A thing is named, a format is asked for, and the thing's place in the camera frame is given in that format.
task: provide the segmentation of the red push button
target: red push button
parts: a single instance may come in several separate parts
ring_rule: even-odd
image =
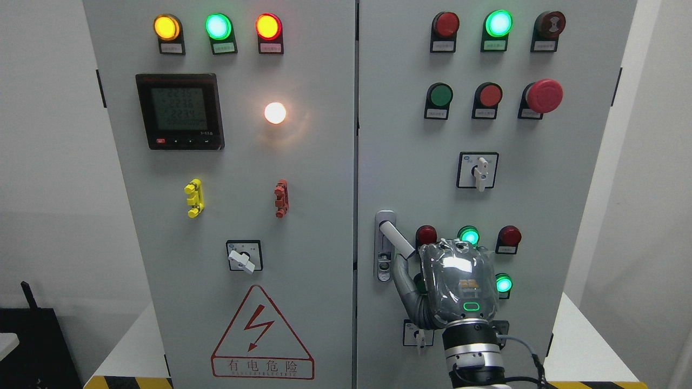
[[[521,242],[521,232],[515,226],[505,226],[500,230],[503,246],[516,246]]]
[[[544,12],[536,19],[536,31],[545,39],[555,39],[565,30],[566,22],[560,11]]]
[[[562,102],[562,98],[562,86],[551,78],[536,81],[526,93],[529,108],[539,114],[554,111]]]
[[[484,107],[494,107],[502,100],[502,89],[495,84],[490,84],[481,90],[478,100]]]
[[[438,37],[451,38],[459,30],[459,17],[454,12],[441,12],[432,21],[432,30]]]

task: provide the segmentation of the green push button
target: green push button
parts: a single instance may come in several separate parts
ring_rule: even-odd
[[[438,107],[444,107],[452,101],[452,89],[447,84],[439,83],[430,91],[430,102]]]
[[[467,312],[480,311],[480,304],[478,304],[477,302],[465,302],[464,303],[464,311],[467,311]]]

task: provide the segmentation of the lcd display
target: lcd display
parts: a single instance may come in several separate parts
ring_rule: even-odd
[[[152,88],[159,130],[207,130],[202,88]]]

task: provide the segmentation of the white switch handle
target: white switch handle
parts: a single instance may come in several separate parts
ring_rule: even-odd
[[[241,254],[236,250],[232,250],[230,254],[228,254],[228,259],[238,263],[238,267],[243,269],[248,274],[255,272],[255,264],[250,262],[250,257],[247,256],[247,254]]]
[[[480,157],[478,159],[478,165],[473,168],[473,176],[476,179],[475,184],[478,192],[484,192],[488,179],[488,161],[485,158]]]

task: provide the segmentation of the yellow terminal block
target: yellow terminal block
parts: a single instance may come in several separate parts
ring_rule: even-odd
[[[204,196],[202,195],[202,181],[193,179],[185,186],[185,194],[188,196],[188,217],[194,219],[204,210]]]

